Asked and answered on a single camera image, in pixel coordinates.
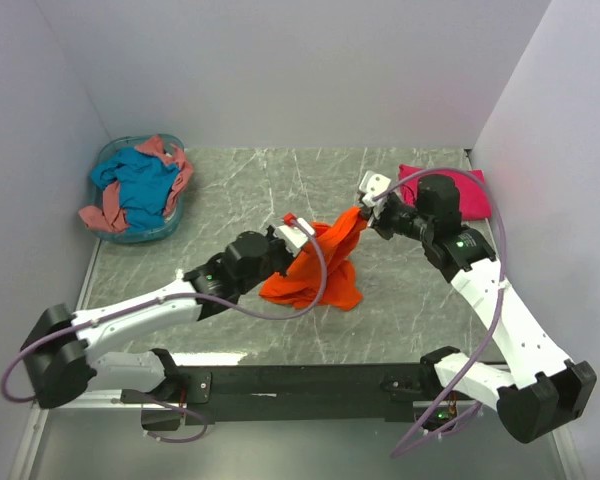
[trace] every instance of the white robotic arm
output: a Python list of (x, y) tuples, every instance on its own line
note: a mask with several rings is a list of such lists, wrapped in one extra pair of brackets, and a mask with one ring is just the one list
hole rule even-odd
[[(387, 177), (367, 172), (359, 186), (363, 215), (371, 228), (385, 239), (400, 234), (420, 241), (429, 262), (487, 328), (498, 292), (504, 290), (493, 340), (508, 371), (476, 362), (453, 389), (496, 410), (509, 432), (525, 443), (578, 418), (595, 384), (595, 373), (586, 362), (574, 364), (538, 325), (513, 287), (506, 280), (499, 282), (495, 252), (479, 232), (461, 223), (453, 180), (443, 175), (422, 177), (415, 207), (405, 205), (395, 193), (378, 199), (389, 185)], [(186, 390), (166, 350), (131, 354), (115, 349), (153, 331), (235, 307), (241, 294), (274, 272), (284, 273), (309, 240), (307, 235), (314, 234), (302, 219), (287, 218), (285, 223), (269, 227), (266, 236), (241, 234), (223, 253), (154, 292), (73, 314), (61, 305), (45, 311), (23, 349), (60, 329), (73, 326), (76, 331), (24, 357), (40, 406), (64, 405), (92, 390), (138, 390), (160, 400)], [(468, 360), (453, 347), (425, 355), (420, 389), (441, 394)]]
[[(501, 265), (476, 230), (461, 223), (459, 191), (445, 175), (420, 178), (415, 206), (395, 193), (378, 198), (390, 179), (367, 172), (359, 193), (369, 226), (389, 239), (394, 233), (422, 242), (429, 262), (471, 305), (487, 329), (503, 302), (493, 340), (508, 371), (474, 363), (453, 389), (496, 410), (509, 432), (527, 443), (582, 414), (596, 381), (587, 362), (577, 365), (540, 327), (508, 280), (499, 281)], [(452, 347), (423, 357), (429, 380), (449, 386), (469, 358)]]

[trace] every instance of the marble floor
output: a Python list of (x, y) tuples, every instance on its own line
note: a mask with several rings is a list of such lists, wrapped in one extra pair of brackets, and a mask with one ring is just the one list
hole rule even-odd
[[(201, 265), (242, 231), (263, 231), (287, 212), (333, 222), (356, 203), (366, 170), (397, 178), (401, 163), (469, 168), (461, 149), (192, 149), (188, 157), (195, 173), (178, 230), (156, 243), (103, 243), (88, 308), (155, 290), (172, 281), (177, 269)], [(486, 222), (474, 226), (488, 234)], [(276, 322), (228, 311), (157, 331), (125, 350), (163, 347), (217, 364), (416, 362), (445, 345), (468, 353), (485, 334), (417, 242), (397, 237), (387, 242), (367, 230), (351, 259), (364, 300), (349, 312), (317, 307), (302, 318)], [(240, 301), (272, 313), (289, 308), (267, 303), (257, 289)], [(483, 355), (501, 359), (495, 345)]]

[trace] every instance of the white enclosure wall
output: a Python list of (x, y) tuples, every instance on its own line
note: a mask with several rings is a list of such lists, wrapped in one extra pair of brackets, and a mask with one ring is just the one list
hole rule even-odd
[(472, 147), (549, 0), (38, 0), (112, 136)]
[(571, 429), (600, 480), (600, 0), (553, 0), (473, 160), (502, 209), (516, 289), (598, 373)]
[[(35, 4), (0, 0), (0, 373), (46, 307), (75, 304), (93, 246), (76, 211), (107, 139)], [(29, 411), (0, 397), (0, 480)]]

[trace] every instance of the laundry basket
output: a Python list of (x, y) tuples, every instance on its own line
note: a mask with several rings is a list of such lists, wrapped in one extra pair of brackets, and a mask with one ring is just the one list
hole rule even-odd
[[(143, 135), (140, 137), (122, 137), (113, 142), (108, 143), (105, 147), (100, 150), (98, 154), (97, 163), (103, 163), (113, 157), (116, 152), (123, 148), (135, 147), (141, 143), (149, 140), (153, 135)], [(178, 147), (184, 149), (184, 145), (182, 142), (174, 137), (173, 135), (160, 134), (162, 140), (164, 142), (164, 149), (167, 153), (173, 155), (175, 152), (173, 151), (173, 147), (171, 144), (175, 144)], [(91, 184), (90, 191), (90, 199), (91, 205), (95, 205), (98, 208), (102, 208), (102, 190), (100, 190), (93, 182)], [(160, 228), (154, 228), (153, 230), (146, 230), (144, 232), (122, 232), (122, 233), (111, 233), (111, 232), (102, 232), (99, 230), (91, 230), (94, 235), (101, 238), (102, 240), (106, 240), (108, 242), (113, 243), (139, 243), (139, 242), (150, 242), (153, 240), (160, 240), (162, 238), (166, 238), (176, 231), (178, 228), (178, 224), (182, 219), (182, 197), (183, 195), (178, 196), (178, 202), (176, 203), (176, 208), (164, 219), (164, 225)]]

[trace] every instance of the pink towel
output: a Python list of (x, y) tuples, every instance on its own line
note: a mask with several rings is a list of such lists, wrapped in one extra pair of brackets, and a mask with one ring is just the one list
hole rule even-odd
[(120, 182), (116, 180), (102, 192), (102, 210), (89, 205), (78, 212), (87, 228), (111, 233), (121, 233), (129, 228), (119, 198)]
[[(422, 170), (421, 168), (400, 165), (400, 179), (408, 177), (412, 173)], [(491, 205), (485, 193), (469, 178), (454, 172), (441, 172), (453, 178), (456, 187), (460, 190), (460, 211), (463, 220), (484, 220), (491, 217)], [(484, 183), (482, 170), (471, 170), (478, 180)], [(400, 187), (402, 198), (407, 205), (413, 205), (418, 192), (418, 179), (411, 180)]]
[[(160, 135), (154, 135), (146, 142), (136, 145), (135, 149), (158, 157), (165, 165), (175, 163), (180, 169), (180, 173), (176, 177), (171, 186), (171, 191), (167, 197), (167, 204), (164, 208), (164, 216), (169, 215), (175, 210), (178, 203), (178, 196), (189, 183), (191, 175), (193, 175), (193, 166), (187, 160), (184, 151), (177, 145), (173, 147), (173, 156), (164, 153), (164, 142)], [(129, 224), (124, 218), (124, 210), (120, 208), (120, 182), (117, 180), (104, 189), (102, 192), (102, 210), (96, 206), (90, 205), (81, 209), (78, 214), (82, 221), (90, 230), (100, 230), (103, 232), (121, 233), (129, 228)]]

